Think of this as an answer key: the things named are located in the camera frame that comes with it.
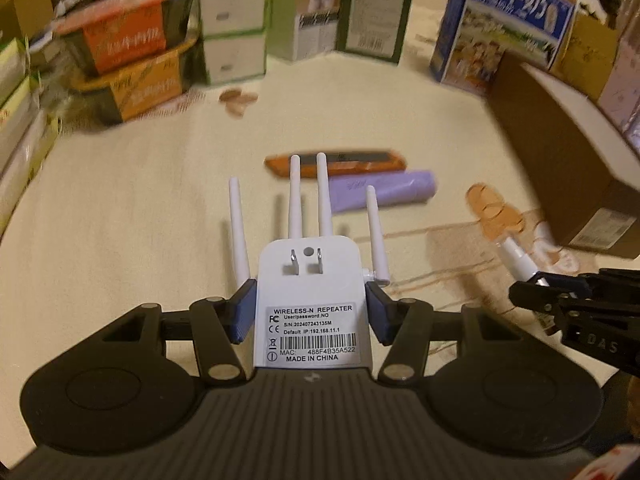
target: blue milk box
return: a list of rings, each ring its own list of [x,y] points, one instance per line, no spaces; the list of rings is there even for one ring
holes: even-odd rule
[[[573,13],[569,0],[449,0],[431,71],[482,94],[505,50],[549,69]]]

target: white wifi repeater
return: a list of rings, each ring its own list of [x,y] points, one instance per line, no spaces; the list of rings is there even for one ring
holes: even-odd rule
[[[319,237],[302,236],[300,158],[290,161],[289,237],[267,245],[258,264],[254,365],[270,368],[372,367],[365,282],[389,284],[373,186],[367,214],[374,270],[353,240],[335,236],[326,156],[318,153]],[[236,283],[250,277],[238,180],[229,181]]]

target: red label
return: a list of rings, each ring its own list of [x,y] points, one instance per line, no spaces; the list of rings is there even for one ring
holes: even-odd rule
[[[98,74],[166,48],[161,4],[87,25],[82,32]]]

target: red food container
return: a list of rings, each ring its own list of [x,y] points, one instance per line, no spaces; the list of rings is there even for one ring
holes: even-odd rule
[[[93,77],[182,43],[192,1],[99,0],[58,20],[54,31]]]

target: red lid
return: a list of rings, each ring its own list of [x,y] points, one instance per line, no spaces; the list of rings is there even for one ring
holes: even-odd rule
[[[64,18],[60,18],[56,22],[55,32],[59,36],[65,36],[92,23],[103,22],[113,16],[159,4],[163,1],[165,0],[99,0],[84,9],[76,10]]]

